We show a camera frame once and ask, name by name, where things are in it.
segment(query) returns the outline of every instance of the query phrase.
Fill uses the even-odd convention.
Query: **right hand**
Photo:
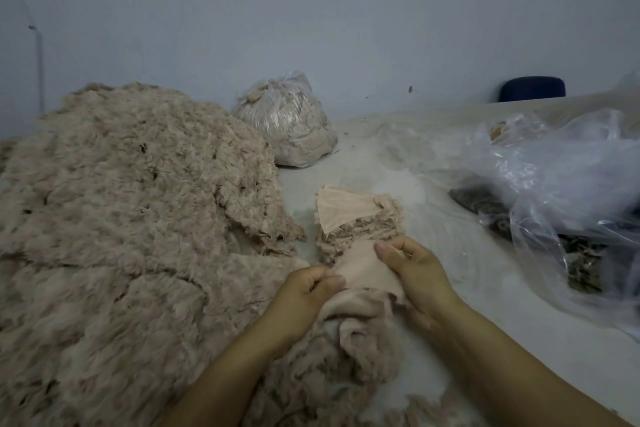
[[[399,275],[414,307],[410,315],[419,326],[430,330],[434,317],[462,302],[438,257],[417,241],[402,237],[392,242],[377,242],[375,249],[380,261]]]

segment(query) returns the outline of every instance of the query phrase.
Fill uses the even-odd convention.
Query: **finger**
[[[344,289],[345,285],[346,280],[341,275],[327,277],[318,283],[316,288],[309,294],[309,297],[315,303],[316,307],[320,309],[325,302]]]
[[[305,292],[309,292],[316,285],[316,282],[322,280],[324,277],[333,275],[332,269],[325,267],[324,265],[315,265],[312,267],[306,267],[293,272],[295,274],[296,283],[300,285]]]
[[[400,237],[393,240],[391,246],[396,248],[397,250],[402,250],[404,253],[409,255],[412,258],[419,258],[424,255],[431,254],[431,250],[425,248],[420,245],[416,240],[413,240],[409,237]]]
[[[384,262],[387,267],[397,274],[402,273],[402,269],[406,265],[407,259],[401,255],[395,247],[386,242],[379,241],[376,242],[374,248],[376,249],[376,255],[378,255],[381,262]]]

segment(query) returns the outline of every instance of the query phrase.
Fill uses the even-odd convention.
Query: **electrical wire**
[[[42,33],[39,31],[36,26],[36,21],[33,18],[31,10],[29,10],[29,6],[27,5],[26,0],[21,0],[22,6],[24,8],[25,13],[27,14],[27,18],[29,20],[28,28],[33,31],[36,38],[36,76],[38,79],[38,112],[40,115],[43,115],[45,112],[45,95],[44,95],[44,53],[43,53],[43,42],[44,39],[42,37]]]

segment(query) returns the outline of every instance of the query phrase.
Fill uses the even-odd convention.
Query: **left hand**
[[[311,328],[325,302],[345,286],[344,277],[324,266],[289,274],[254,329],[281,356]]]

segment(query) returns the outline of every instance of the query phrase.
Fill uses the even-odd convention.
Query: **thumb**
[[[333,275],[318,282],[316,288],[311,291],[309,296],[311,296],[318,307],[322,307],[325,302],[344,289],[345,284],[346,280],[344,277],[341,275]]]
[[[374,248],[376,250],[376,255],[378,255],[381,262],[384,262],[387,267],[392,269],[398,275],[402,273],[402,269],[407,263],[407,259],[399,250],[383,241],[376,242]]]

